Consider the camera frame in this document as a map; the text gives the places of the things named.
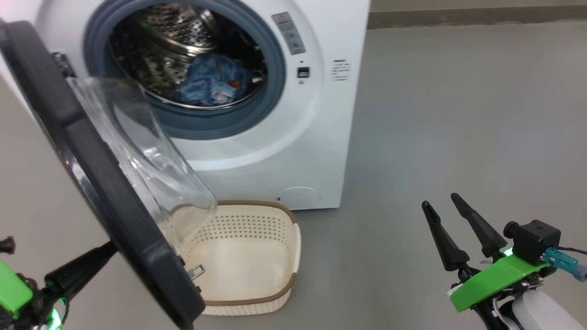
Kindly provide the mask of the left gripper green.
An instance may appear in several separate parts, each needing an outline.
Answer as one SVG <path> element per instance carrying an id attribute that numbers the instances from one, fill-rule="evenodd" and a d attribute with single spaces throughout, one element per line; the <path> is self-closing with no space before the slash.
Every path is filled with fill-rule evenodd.
<path id="1" fill-rule="evenodd" d="M 32 278 L 0 262 L 0 328 L 2 330 L 61 330 L 63 320 L 53 307 L 75 296 L 107 265 L 117 248 L 111 242 L 80 255 L 44 277 L 40 288 Z"/>

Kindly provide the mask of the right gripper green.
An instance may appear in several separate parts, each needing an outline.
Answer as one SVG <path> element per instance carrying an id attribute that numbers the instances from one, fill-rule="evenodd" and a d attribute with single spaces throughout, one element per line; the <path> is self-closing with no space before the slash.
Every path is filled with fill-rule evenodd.
<path id="1" fill-rule="evenodd" d="M 421 203 L 424 216 L 446 271 L 458 270 L 459 284 L 449 291 L 449 299 L 458 313 L 473 310 L 488 330 L 521 330 L 514 318 L 501 312 L 498 302 L 514 294 L 540 286 L 538 275 L 547 264 L 531 265 L 501 251 L 507 246 L 505 239 L 458 193 L 451 193 L 457 211 L 471 225 L 482 245 L 486 258 L 501 258 L 486 269 L 478 271 L 466 264 L 468 253 L 459 249 L 442 225 L 440 216 L 428 201 Z"/>

